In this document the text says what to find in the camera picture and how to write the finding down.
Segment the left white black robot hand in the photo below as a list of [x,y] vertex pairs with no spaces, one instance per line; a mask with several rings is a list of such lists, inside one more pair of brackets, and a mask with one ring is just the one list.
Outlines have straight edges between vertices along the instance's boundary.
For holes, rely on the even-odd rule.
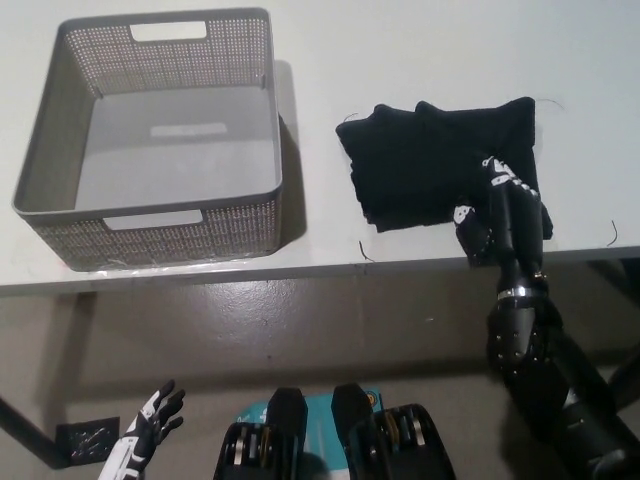
[[140,408],[125,433],[114,444],[99,480],[143,479],[157,447],[184,419],[178,415],[185,390],[174,391],[169,380]]

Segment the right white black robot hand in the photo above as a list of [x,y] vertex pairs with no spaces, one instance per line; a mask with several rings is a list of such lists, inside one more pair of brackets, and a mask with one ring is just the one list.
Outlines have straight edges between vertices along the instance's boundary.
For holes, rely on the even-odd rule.
[[493,156],[481,162],[480,173],[485,212],[469,201],[453,211],[456,237],[469,264],[500,268],[499,300],[545,296],[540,194]]

